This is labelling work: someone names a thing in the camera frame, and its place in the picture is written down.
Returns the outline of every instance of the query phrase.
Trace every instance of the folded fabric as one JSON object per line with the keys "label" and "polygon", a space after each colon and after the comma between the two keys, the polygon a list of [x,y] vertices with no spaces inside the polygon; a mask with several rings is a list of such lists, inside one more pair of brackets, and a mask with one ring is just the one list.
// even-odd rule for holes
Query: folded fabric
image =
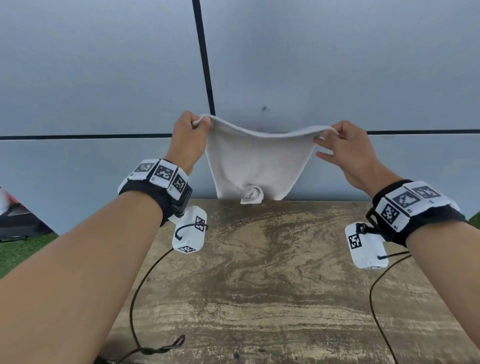
{"label": "folded fabric", "polygon": [[263,133],[233,125],[213,115],[206,154],[222,199],[258,204],[281,200],[297,181],[315,148],[313,137],[330,126],[309,126],[289,133]]}

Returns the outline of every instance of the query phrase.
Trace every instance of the hand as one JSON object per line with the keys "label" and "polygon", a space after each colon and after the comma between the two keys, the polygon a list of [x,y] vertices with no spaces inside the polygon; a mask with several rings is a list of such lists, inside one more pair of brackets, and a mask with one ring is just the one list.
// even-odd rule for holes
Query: hand
{"label": "hand", "polygon": [[315,137],[313,142],[332,150],[333,154],[317,152],[316,156],[339,166],[353,187],[373,198],[384,187],[402,180],[378,160],[365,130],[349,121],[332,127],[338,135],[327,130],[324,139]]}
{"label": "hand", "polygon": [[193,165],[205,151],[206,137],[210,130],[210,118],[204,117],[194,129],[192,122],[200,116],[184,111],[175,123],[170,148],[164,159],[182,168],[187,175],[193,170]]}

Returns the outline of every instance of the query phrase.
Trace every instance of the forearm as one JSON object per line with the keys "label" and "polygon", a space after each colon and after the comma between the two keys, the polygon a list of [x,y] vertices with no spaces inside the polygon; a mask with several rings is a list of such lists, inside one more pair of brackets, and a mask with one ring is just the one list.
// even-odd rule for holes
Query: forearm
{"label": "forearm", "polygon": [[2,279],[0,362],[92,363],[161,221],[152,198],[124,193]]}
{"label": "forearm", "polygon": [[480,348],[480,230],[458,221],[426,225],[408,237],[407,247]]}

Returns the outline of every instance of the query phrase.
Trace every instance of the wooden table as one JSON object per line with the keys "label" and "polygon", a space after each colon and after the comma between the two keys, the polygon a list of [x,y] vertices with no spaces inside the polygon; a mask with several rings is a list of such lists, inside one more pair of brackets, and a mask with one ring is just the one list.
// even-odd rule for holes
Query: wooden table
{"label": "wooden table", "polygon": [[[192,200],[208,213],[203,249],[170,253],[137,298],[141,344],[166,354],[126,363],[392,363],[368,293],[384,270],[356,268],[344,228],[364,220],[361,202]],[[173,224],[159,230],[102,355],[134,348],[128,310],[149,267],[171,248]],[[403,248],[386,243],[390,253]],[[413,258],[389,271],[373,305],[398,361],[480,363],[480,353]]]}

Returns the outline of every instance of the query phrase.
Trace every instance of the gray wall panel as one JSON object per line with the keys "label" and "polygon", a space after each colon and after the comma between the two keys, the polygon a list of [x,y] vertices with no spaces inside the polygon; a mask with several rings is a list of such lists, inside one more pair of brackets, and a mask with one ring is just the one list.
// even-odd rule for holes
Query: gray wall panel
{"label": "gray wall panel", "polygon": [[[480,135],[373,136],[380,159],[400,175],[424,180],[460,205],[480,209]],[[145,158],[166,154],[169,139],[86,139],[0,142],[0,185],[58,233],[116,196],[123,178]],[[190,177],[193,196],[215,198],[203,156]],[[339,168],[313,156],[290,200],[367,200]]]}
{"label": "gray wall panel", "polygon": [[0,11],[0,135],[170,133],[208,112],[189,0],[15,0]]}
{"label": "gray wall panel", "polygon": [[284,132],[479,128],[480,1],[204,0],[216,113]]}

